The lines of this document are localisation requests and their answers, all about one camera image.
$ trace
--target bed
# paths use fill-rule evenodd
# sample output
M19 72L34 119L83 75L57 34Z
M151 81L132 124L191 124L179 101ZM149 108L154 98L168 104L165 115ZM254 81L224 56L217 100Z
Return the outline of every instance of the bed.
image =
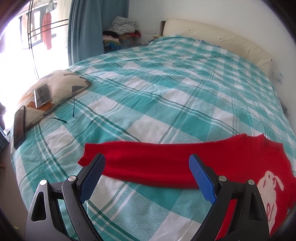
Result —
M186 20L168 20L163 35L69 67L92 82L75 97L75 117L70 99L51 114L67 124L44 118L11 150L28 209L40 180L64 181L80 171L85 143L197 143L263 133L283 143L294 170L295 135L266 76L270 55L234 33ZM84 207L104 240L190 240L210 206L200 190L102 176Z

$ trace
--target red sweater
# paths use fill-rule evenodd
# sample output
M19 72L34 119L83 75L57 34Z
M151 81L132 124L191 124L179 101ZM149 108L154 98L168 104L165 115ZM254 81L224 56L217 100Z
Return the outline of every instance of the red sweater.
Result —
M188 166L193 153L218 176L241 183L253 179L264 203L271 234L296 202L296 178L283 145L266 139L263 134L257 137L241 134L195 144L87 143L78 163L88 165L97 153L106 157L104 175L150 186L198 188ZM226 233L234 205L230 203L217 238Z

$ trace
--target plaid bedspread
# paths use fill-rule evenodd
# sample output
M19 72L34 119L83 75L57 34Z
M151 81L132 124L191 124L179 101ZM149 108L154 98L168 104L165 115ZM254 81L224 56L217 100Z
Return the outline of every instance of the plaid bedspread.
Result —
M181 36L101 55L71 66L93 85L27 132L12 150L29 208L40 180L65 180L86 142L215 141L264 133L295 166L295 135L269 79L218 46ZM85 208L104 240L190 240L210 203L199 190L154 188L102 176ZM69 218L69 235L76 237Z

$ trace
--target smartphone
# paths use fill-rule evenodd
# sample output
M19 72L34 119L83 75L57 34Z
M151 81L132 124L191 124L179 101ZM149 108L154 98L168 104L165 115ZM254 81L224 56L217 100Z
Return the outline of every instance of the smartphone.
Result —
M13 123L13 146L17 149L25 140L26 107L23 105L15 113Z
M49 92L49 88L47 84L40 86L39 88L34 90L35 97L35 106L36 108L40 108L47 102L52 100L52 97Z

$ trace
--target blue curtain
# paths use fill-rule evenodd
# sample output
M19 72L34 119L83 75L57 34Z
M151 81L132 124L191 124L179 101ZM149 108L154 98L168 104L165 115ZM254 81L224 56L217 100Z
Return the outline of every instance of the blue curtain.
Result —
M72 0L68 25L69 66L104 54L103 34L116 16L128 17L129 0Z

